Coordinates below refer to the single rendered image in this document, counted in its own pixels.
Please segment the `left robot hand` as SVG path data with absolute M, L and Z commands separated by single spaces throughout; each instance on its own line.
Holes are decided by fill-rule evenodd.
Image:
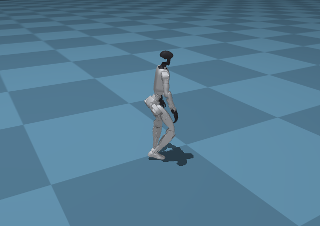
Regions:
M 161 98 L 159 99 L 160 105 L 163 106 L 163 108 L 166 107 L 165 102 L 163 101 L 163 96 L 161 95 Z

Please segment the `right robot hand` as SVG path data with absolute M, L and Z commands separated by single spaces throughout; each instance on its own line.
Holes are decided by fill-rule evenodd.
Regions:
M 178 120 L 178 113 L 177 113 L 177 110 L 176 110 L 176 111 L 174 111 L 173 109 L 171 109 L 171 112 L 172 112 L 172 114 L 174 114 L 174 118 L 175 118 L 175 121 L 174 121 L 173 123 L 176 123 L 176 122 L 177 122 L 177 120 Z

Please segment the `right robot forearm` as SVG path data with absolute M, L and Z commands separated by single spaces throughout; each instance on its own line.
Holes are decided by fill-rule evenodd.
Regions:
M 166 99 L 167 103 L 168 103 L 168 106 L 170 108 L 170 111 L 171 109 L 173 109 L 174 111 L 176 111 L 176 107 L 173 103 L 173 99 L 172 99 L 172 93 L 169 91 L 168 92 L 168 98 Z

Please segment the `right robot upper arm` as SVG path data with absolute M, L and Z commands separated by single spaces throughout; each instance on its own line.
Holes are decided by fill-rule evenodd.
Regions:
M 168 98 L 168 92 L 169 92 L 169 87 L 170 87 L 170 84 L 169 84 L 169 74 L 167 72 L 162 72 L 161 73 L 161 79 L 162 79 L 162 83 L 163 83 L 163 96 Z

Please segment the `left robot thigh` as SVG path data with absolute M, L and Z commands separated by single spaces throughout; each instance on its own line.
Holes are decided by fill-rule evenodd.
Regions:
M 148 99 L 148 98 L 146 98 L 146 99 L 144 100 L 145 104 L 146 104 L 146 100 L 147 100 L 147 99 Z M 161 127 L 162 124 L 163 124 L 163 122 L 162 122 L 162 120 L 161 120 L 161 118 L 160 118 L 160 115 L 156 116 L 152 110 L 151 110 L 151 112 L 153 113 L 153 115 L 154 115 L 155 118 L 156 118 L 156 120 L 154 121 L 155 127 Z

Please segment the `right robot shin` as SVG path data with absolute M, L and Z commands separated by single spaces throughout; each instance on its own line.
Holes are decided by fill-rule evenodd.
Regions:
M 154 149 L 153 154 L 157 154 L 162 148 L 164 148 L 173 138 L 175 137 L 174 132 L 169 130 L 166 134 L 162 136 L 159 144 Z M 155 152 L 155 153 L 154 153 Z

